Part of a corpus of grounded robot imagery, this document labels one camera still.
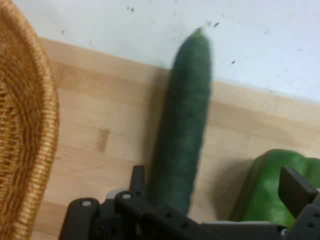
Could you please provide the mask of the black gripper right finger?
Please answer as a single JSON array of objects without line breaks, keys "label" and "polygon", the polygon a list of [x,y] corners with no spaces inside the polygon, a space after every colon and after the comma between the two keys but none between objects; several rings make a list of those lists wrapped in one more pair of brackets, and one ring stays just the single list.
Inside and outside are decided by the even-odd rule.
[{"label": "black gripper right finger", "polygon": [[278,196],[295,218],[285,240],[320,238],[320,191],[292,167],[280,171]]}]

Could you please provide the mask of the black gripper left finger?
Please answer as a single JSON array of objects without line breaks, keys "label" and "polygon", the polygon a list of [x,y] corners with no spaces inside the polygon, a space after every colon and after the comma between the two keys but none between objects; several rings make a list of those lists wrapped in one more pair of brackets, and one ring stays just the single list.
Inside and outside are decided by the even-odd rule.
[{"label": "black gripper left finger", "polygon": [[60,240],[216,240],[218,236],[167,205],[144,196],[145,167],[132,168],[128,189],[103,203],[85,197],[67,208]]}]

